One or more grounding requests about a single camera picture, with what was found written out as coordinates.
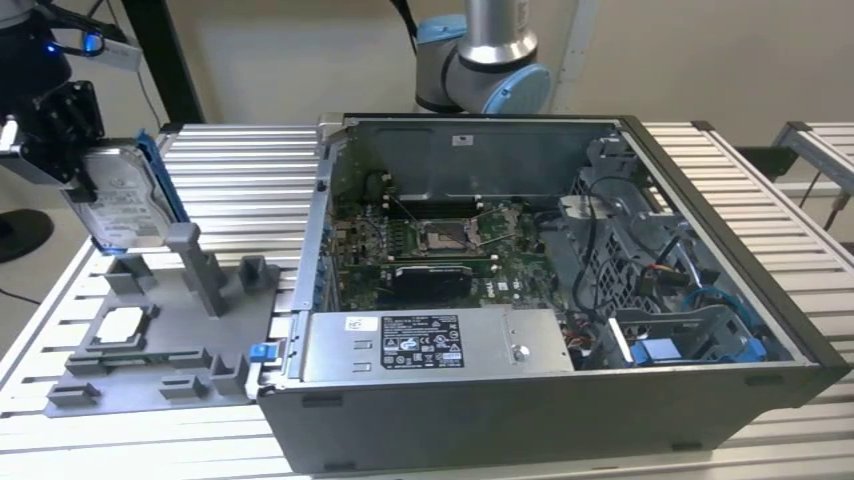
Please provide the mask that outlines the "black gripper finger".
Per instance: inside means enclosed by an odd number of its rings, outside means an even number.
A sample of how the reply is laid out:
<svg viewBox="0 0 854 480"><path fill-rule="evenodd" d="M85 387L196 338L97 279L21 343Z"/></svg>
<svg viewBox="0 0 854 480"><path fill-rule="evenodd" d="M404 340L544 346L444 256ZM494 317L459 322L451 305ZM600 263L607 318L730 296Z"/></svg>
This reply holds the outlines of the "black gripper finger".
<svg viewBox="0 0 854 480"><path fill-rule="evenodd" d="M65 82L33 101L36 132L31 135L40 170L69 192L73 203L92 203L97 187L84 157L104 137L104 125L89 81Z"/></svg>

